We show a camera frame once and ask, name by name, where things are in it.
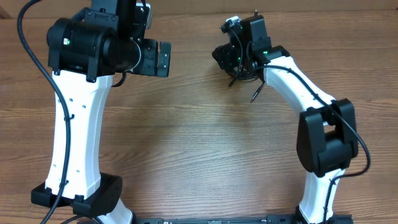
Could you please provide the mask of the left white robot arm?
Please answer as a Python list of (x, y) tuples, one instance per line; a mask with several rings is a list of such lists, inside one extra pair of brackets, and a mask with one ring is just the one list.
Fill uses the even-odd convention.
[(152, 20), (145, 1), (93, 1), (47, 32), (48, 74), (55, 87), (55, 131), (48, 176), (31, 201), (75, 218), (133, 223), (121, 200), (122, 178), (99, 168), (104, 107), (114, 74), (169, 75), (171, 44), (145, 38)]

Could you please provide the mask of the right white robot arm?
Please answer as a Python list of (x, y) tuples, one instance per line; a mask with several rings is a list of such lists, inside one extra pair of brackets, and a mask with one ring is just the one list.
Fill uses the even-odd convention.
[(272, 46), (264, 17), (230, 17), (220, 27), (229, 42), (213, 58), (237, 80), (259, 78), (273, 87), (299, 118), (296, 151), (307, 171), (303, 198), (293, 215), (268, 215), (265, 223), (352, 223), (351, 215), (336, 215), (336, 189), (358, 155), (354, 106), (319, 89), (296, 66), (282, 46)]

